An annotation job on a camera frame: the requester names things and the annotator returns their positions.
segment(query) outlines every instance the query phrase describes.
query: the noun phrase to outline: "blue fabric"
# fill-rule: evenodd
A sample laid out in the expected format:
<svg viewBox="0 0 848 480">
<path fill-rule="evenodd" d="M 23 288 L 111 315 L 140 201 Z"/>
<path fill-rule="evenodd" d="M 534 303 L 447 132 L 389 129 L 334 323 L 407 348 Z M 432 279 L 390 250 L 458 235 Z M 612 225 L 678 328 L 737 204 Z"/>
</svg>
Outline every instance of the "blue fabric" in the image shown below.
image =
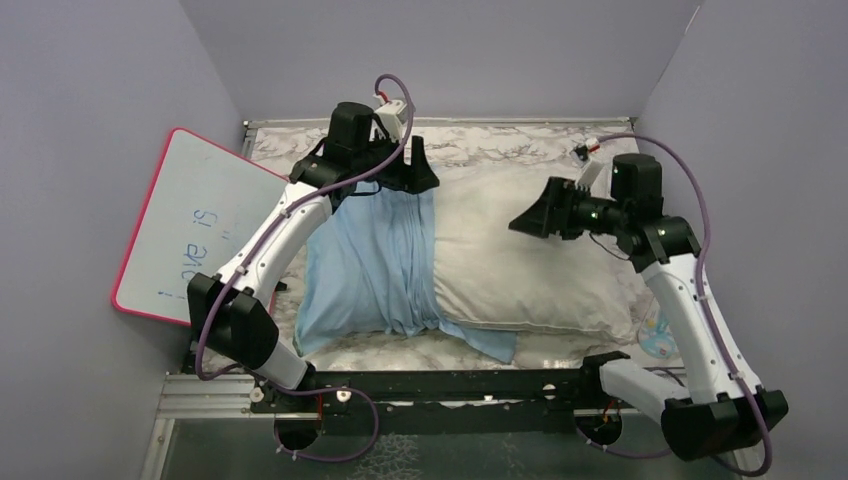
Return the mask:
<svg viewBox="0 0 848 480">
<path fill-rule="evenodd" d="M 360 184 L 358 192 L 374 191 Z M 407 336 L 438 328 L 509 363 L 516 333 L 465 328 L 448 321 L 433 286 L 433 192 L 384 189 L 348 197 L 307 242 L 306 294 L 297 315 L 295 346 L 314 352 L 349 333 Z"/>
</svg>

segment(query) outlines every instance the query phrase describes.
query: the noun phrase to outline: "marble surface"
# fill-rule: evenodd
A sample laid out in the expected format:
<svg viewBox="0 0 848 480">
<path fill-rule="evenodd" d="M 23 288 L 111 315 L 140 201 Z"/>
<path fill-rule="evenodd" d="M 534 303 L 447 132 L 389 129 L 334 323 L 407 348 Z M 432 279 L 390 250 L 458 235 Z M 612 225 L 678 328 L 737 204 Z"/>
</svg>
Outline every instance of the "marble surface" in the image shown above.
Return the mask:
<svg viewBox="0 0 848 480">
<path fill-rule="evenodd" d="M 449 125 L 423 126 L 413 134 L 424 137 L 428 160 L 441 168 L 463 168 L 481 164 L 549 163 L 571 165 L 568 152 L 588 137 L 630 131 L 621 125 Z M 257 133 L 252 160 L 275 172 L 285 174 L 294 162 L 311 150 L 326 130 L 310 126 L 263 128 Z M 609 185 L 608 165 L 619 153 L 636 151 L 635 141 L 622 139 L 605 145 L 597 158 L 607 166 L 596 182 Z M 306 270 L 304 247 L 289 266 L 283 281 L 289 290 L 277 294 L 273 316 L 281 336 L 291 339 L 297 310 L 304 295 Z M 382 332 L 355 334 L 342 338 L 306 358 L 322 370 L 451 370 L 502 368 L 572 368 L 591 353 L 622 349 L 644 365 L 679 365 L 677 359 L 657 360 L 635 345 L 636 331 L 648 311 L 652 295 L 627 262 L 619 262 L 617 279 L 630 304 L 633 340 L 629 344 L 611 344 L 582 335 L 544 335 L 519 333 L 515 358 L 504 365 L 469 347 L 465 342 L 439 331 L 426 331 L 406 338 Z M 228 363 L 226 358 L 209 352 L 205 368 Z"/>
</svg>

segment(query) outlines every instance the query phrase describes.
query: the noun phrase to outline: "gray wall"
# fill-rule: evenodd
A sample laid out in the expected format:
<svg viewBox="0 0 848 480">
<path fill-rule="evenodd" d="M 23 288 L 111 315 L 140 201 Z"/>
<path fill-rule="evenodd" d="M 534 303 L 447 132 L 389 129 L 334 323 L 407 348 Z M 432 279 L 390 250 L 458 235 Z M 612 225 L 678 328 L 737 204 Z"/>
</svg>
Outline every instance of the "gray wall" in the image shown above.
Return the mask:
<svg viewBox="0 0 848 480">
<path fill-rule="evenodd" d="M 240 117 L 176 0 L 0 2 L 0 478 L 137 478 L 187 330 L 109 303 L 171 127 Z"/>
<path fill-rule="evenodd" d="M 848 467 L 846 24 L 844 0 L 707 0 L 637 123 L 701 180 L 713 290 L 751 365 L 789 398 L 770 478 Z M 697 219 L 666 165 L 668 204 Z"/>
<path fill-rule="evenodd" d="M 181 0 L 242 116 L 400 75 L 424 116 L 638 115 L 701 0 Z"/>
</svg>

